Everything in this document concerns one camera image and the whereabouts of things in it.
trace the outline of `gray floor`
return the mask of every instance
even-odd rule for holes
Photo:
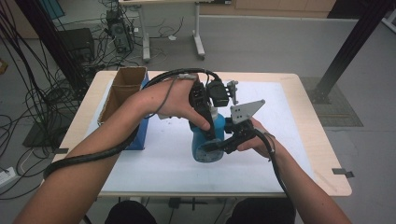
[[[294,73],[300,77],[321,77],[355,23],[202,17],[201,36],[206,57],[201,61],[196,56],[191,38],[192,20],[186,19],[176,41],[151,40],[152,47],[162,49],[166,57],[160,54],[147,66],[150,70],[203,67],[212,71]],[[39,50],[36,41],[30,43]],[[10,62],[7,72],[0,76],[0,114],[16,118],[25,109],[22,102],[26,89],[4,46],[0,48],[0,57]],[[396,34],[380,24],[337,83],[364,125],[359,128],[325,128],[342,166],[356,176],[349,179],[352,195],[335,199],[353,223],[393,223],[396,219],[396,179],[393,176],[396,170],[395,73]],[[2,167],[15,165],[26,150],[21,141],[31,125],[29,119],[18,125],[6,155],[0,160]],[[40,176],[22,180],[23,184],[2,198],[25,192],[39,182]],[[0,201],[0,222],[10,223],[31,195]],[[107,211],[117,200],[98,199],[88,213],[93,223],[103,223]],[[175,210],[172,223],[213,223],[223,200],[203,200],[209,205],[197,205],[195,211],[191,211],[190,205],[182,205]],[[227,200],[225,212],[218,223],[223,221],[233,202],[234,199]],[[159,223],[168,222],[171,214],[166,198],[151,198],[148,210]]]

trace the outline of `black pole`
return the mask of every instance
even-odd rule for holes
[[[387,13],[393,0],[372,0],[365,12],[356,23],[352,32],[346,39],[346,42],[338,51],[323,78],[320,80],[314,90],[308,91],[312,103],[326,104],[329,103],[328,94],[337,82],[338,78],[343,75],[349,64],[358,54],[361,47],[370,37],[375,27],[381,22]]]
[[[15,2],[64,73],[78,99],[82,100],[88,89],[88,84],[82,75],[83,68],[68,53],[50,19],[50,15],[41,6],[40,0],[15,0]]]

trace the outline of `forearm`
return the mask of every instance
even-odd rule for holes
[[[136,97],[128,101],[131,102],[124,104],[67,157],[104,151],[122,142],[146,114],[138,107],[140,104]],[[55,171],[42,184],[15,222],[79,223],[105,184],[118,156]]]
[[[281,179],[304,223],[350,223],[333,199],[279,143],[276,143],[276,161]]]

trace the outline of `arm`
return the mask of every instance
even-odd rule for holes
[[[189,119],[207,130],[209,123],[189,104],[192,80],[178,80],[160,114]],[[78,144],[67,157],[104,151],[126,139],[140,120],[163,102],[170,86],[165,81],[140,91],[109,120]],[[15,223],[79,223],[105,184],[118,155],[100,161],[68,166],[51,174],[25,205]]]
[[[253,119],[252,122],[255,127],[264,129],[257,120]],[[275,138],[272,139],[276,147],[276,161],[280,177],[303,222],[350,223],[340,207],[301,169],[282,144]],[[254,148],[259,154],[269,158],[262,140],[258,137],[238,146],[240,151],[250,148]]]

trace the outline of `table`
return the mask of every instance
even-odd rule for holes
[[[88,90],[70,128],[61,144],[63,148],[75,147],[85,136],[90,126],[92,115],[100,104],[106,86],[116,75],[116,71],[99,72],[90,89]],[[161,72],[149,71],[148,75],[153,78]],[[314,180],[331,196],[347,196],[351,194],[351,188],[344,175],[334,175],[332,168],[340,168],[340,164],[332,150],[332,146],[320,125],[314,108],[311,105],[300,79],[294,74],[270,74],[270,73],[217,73],[223,80],[235,79],[252,82],[279,83],[289,103],[290,112],[294,118],[301,141],[306,150],[307,158],[313,170]],[[55,161],[62,159],[64,155],[56,155]],[[102,191],[101,196],[274,196],[267,192],[251,193],[210,193],[210,192],[110,192]]]
[[[163,15],[164,6],[170,7],[173,9],[172,13],[178,13],[182,8],[181,5],[186,4],[193,4],[194,8],[187,8],[187,10],[192,9],[192,13],[195,17],[195,27],[192,31],[192,36],[195,41],[195,46],[197,48],[198,55],[204,59],[205,58],[205,51],[204,46],[201,41],[201,37],[199,35],[199,10],[200,4],[197,0],[119,0],[121,6],[134,6],[137,9],[140,25],[143,33],[143,61],[148,63],[150,60],[150,53],[149,53],[149,34],[146,31],[146,24],[145,24],[145,13],[143,6],[150,6],[154,7],[155,14]]]

